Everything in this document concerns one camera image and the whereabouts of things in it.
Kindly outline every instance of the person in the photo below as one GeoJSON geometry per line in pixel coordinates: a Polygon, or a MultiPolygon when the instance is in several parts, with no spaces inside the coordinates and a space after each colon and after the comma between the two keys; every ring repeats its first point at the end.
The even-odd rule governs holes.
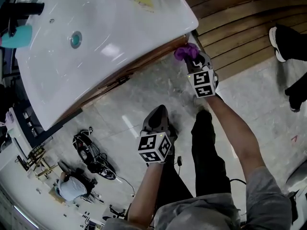
{"type": "MultiPolygon", "coordinates": [[[[277,24],[269,31],[269,38],[275,48],[276,58],[280,62],[289,59],[307,61],[306,42],[307,34],[300,34],[294,29],[277,24]]],[[[290,109],[299,112],[303,102],[307,100],[307,73],[305,73],[296,83],[285,90],[289,96],[290,109]]]]}
{"type": "Polygon", "coordinates": [[[72,201],[77,197],[84,196],[88,197],[95,185],[97,184],[96,179],[90,181],[83,175],[84,170],[78,168],[76,172],[70,172],[69,174],[62,172],[59,182],[58,189],[59,194],[66,201],[72,201]]]}
{"type": "MultiPolygon", "coordinates": [[[[247,182],[244,229],[289,230],[290,200],[262,159],[248,125],[218,96],[206,98],[233,146],[247,182]]],[[[128,219],[108,219],[104,230],[143,230],[153,215],[156,230],[238,230],[240,216],[231,196],[225,162],[215,150],[212,115],[201,105],[192,133],[196,174],[193,197],[174,168],[174,159],[151,163],[129,208],[128,219]]]]}

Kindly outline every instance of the marker cube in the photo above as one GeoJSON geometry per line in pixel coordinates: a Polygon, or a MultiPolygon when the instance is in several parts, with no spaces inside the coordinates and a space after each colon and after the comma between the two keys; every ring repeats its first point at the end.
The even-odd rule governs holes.
{"type": "Polygon", "coordinates": [[[172,147],[165,132],[137,138],[138,153],[146,163],[164,162],[172,147]]]}
{"type": "Polygon", "coordinates": [[[202,67],[201,71],[188,74],[188,80],[192,85],[197,98],[215,95],[214,70],[208,66],[202,67]]]}

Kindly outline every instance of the white shirt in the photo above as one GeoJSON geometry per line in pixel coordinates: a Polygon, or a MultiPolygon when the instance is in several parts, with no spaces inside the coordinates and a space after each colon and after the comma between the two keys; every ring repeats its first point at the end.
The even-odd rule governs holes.
{"type": "Polygon", "coordinates": [[[75,198],[87,193],[85,186],[76,178],[70,177],[68,181],[63,182],[61,179],[58,183],[59,194],[66,199],[72,201],[75,198]]]}

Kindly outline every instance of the teal object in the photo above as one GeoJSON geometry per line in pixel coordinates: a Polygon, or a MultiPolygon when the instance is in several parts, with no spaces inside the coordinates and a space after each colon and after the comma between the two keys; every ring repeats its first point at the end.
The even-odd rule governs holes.
{"type": "Polygon", "coordinates": [[[22,25],[16,28],[16,33],[13,37],[9,37],[6,33],[1,38],[1,47],[4,48],[21,48],[30,44],[32,39],[32,26],[22,25]]]}
{"type": "Polygon", "coordinates": [[[80,37],[78,35],[75,35],[72,37],[72,43],[73,45],[78,45],[80,42],[80,37]]]}

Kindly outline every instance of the person sitting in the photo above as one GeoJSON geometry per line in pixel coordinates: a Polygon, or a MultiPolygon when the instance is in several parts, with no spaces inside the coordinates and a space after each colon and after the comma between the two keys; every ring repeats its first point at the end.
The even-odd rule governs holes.
{"type": "Polygon", "coordinates": [[[83,173],[84,170],[80,168],[69,174],[61,173],[58,182],[58,192],[66,201],[72,201],[80,196],[88,197],[95,185],[97,185],[96,179],[90,181],[83,173]]]}

